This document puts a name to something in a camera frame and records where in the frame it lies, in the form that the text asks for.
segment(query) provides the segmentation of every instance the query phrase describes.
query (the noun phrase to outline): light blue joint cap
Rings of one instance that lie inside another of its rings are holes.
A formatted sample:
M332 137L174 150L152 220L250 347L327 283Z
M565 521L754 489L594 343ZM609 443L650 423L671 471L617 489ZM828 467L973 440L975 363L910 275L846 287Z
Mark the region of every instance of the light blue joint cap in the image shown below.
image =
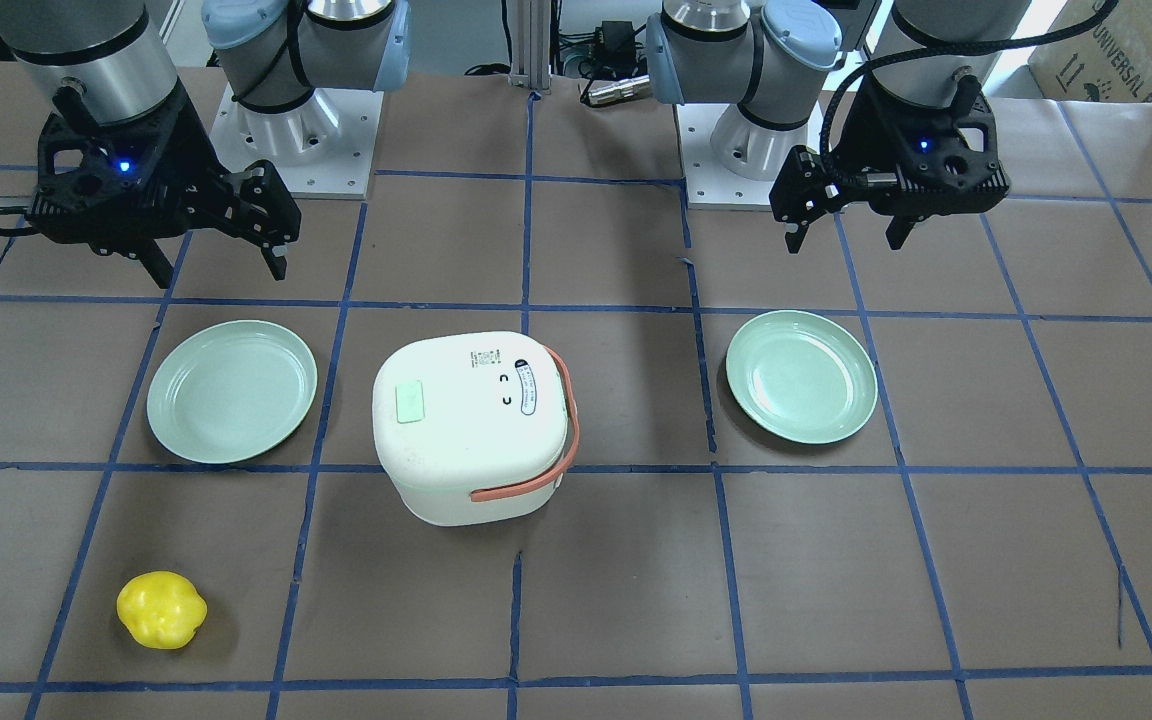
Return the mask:
M376 70L378 92L397 90L407 83L407 66L412 55L411 38L408 37L407 0L394 1L394 17L389 23L389 39L380 55L380 68Z
M818 70L832 69L842 50L838 20L812 0L767 0L763 26L781 50Z
M287 10L287 0L205 0L202 26L215 50L237 47L265 32Z
M660 13L647 18L646 50L647 76L652 78L652 96L666 105L682 104L682 83L679 69L669 53L669 37L660 24Z

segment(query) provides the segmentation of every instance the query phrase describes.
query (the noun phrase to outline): yellow bell pepper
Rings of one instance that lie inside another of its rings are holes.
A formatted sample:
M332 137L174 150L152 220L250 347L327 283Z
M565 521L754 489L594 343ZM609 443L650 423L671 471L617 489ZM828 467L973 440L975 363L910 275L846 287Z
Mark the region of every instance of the yellow bell pepper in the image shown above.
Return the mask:
M189 579L168 570L137 575L118 593L118 619L136 642L156 650L179 650L192 641L207 604Z

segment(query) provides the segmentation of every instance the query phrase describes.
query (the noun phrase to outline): green plate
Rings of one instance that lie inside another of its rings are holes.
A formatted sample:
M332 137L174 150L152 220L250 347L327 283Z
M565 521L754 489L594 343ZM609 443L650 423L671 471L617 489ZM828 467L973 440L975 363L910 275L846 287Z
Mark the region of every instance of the green plate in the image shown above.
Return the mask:
M819 314L778 310L742 325L727 347L741 409L795 442L840 441L874 412L874 364L851 333Z

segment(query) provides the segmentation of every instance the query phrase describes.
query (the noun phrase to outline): orange handle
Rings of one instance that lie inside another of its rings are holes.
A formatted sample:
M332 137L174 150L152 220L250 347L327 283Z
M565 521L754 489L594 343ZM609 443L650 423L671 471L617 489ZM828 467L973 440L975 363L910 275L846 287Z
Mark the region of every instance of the orange handle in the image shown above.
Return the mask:
M558 479L559 475L566 473L567 469L571 468L573 461L576 460L576 448L579 447L579 418L576 416L576 397L573 396L573 374L567 369L567 364L563 363L562 357L558 356L558 353L554 353L548 347L545 347L545 351L548 351L550 357L553 357L554 363L558 364L558 373L563 379L563 392L567 395L567 416L573 420L571 446L568 446L567 453L562 457L559 457L558 462L554 462L553 468L545 470L544 473L539 473L530 480L515 483L511 486L477 488L470 493L471 501L486 502L488 500L503 500L507 497L525 495L536 488L548 486L550 483Z

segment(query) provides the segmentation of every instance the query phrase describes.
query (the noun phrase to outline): green button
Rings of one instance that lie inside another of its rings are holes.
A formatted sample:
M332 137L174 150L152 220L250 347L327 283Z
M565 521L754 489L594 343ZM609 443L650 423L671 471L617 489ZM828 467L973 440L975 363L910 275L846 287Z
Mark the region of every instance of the green button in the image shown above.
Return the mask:
M402 382L394 388L399 423L419 423L425 419L425 391L420 381Z

